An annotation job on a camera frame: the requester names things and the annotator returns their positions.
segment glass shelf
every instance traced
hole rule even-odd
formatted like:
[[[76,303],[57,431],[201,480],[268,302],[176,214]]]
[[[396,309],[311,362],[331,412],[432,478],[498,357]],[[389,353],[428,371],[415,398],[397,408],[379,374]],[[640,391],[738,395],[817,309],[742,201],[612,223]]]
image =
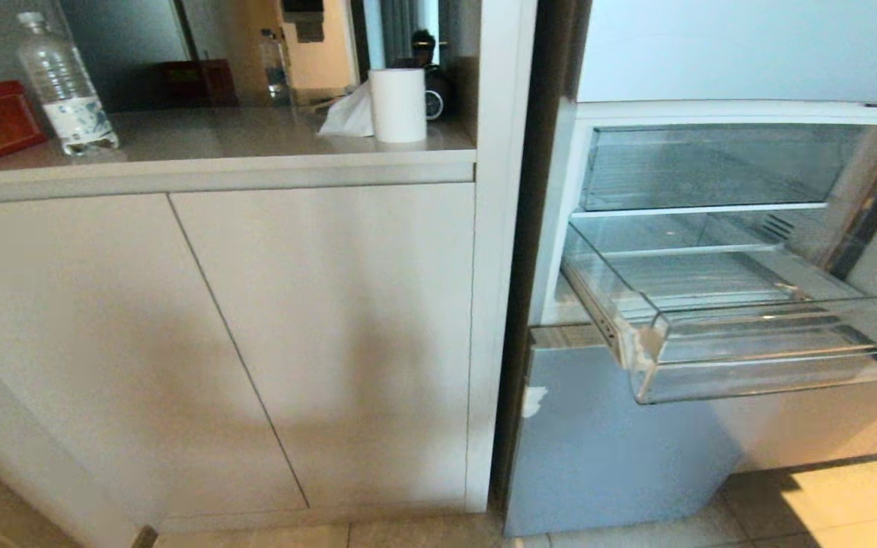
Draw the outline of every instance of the glass shelf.
[[[595,128],[588,212],[822,202],[874,126],[711,124]]]
[[[877,295],[806,259],[828,243],[795,235],[819,231],[775,233],[775,218],[571,219],[563,273],[638,402],[877,381]],[[877,267],[877,249],[862,261]]]

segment refrigerator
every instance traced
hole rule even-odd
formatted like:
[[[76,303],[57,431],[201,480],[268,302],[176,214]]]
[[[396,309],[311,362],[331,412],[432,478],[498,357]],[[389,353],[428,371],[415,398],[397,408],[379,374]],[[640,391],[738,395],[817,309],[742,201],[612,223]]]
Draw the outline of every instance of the refrigerator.
[[[692,514],[731,414],[877,394],[877,2],[541,2],[527,116],[505,534]]]

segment refrigerator drawer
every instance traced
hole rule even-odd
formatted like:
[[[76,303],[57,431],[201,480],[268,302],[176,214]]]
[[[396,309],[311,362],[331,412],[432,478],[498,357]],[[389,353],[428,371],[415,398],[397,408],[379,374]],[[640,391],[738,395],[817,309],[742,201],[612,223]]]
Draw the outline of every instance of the refrigerator drawer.
[[[775,232],[775,219],[571,219],[561,269],[638,402],[877,381],[876,292],[829,274],[833,261],[814,253],[826,243]],[[877,265],[877,249],[860,260]]]

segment baseboard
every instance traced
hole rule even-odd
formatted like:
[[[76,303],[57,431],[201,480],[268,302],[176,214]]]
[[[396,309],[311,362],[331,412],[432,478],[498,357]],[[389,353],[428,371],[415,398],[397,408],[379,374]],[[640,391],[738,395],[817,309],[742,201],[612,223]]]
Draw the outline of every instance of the baseboard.
[[[305,527],[318,524],[347,524],[353,521],[443,516],[464,512],[465,499],[377,506],[334,506],[308,510],[167,518],[161,522],[158,531],[160,534],[175,534],[258,527]]]
[[[158,540],[158,532],[151,526],[144,526],[137,533],[135,541],[131,544],[131,548],[153,548],[154,543]]]

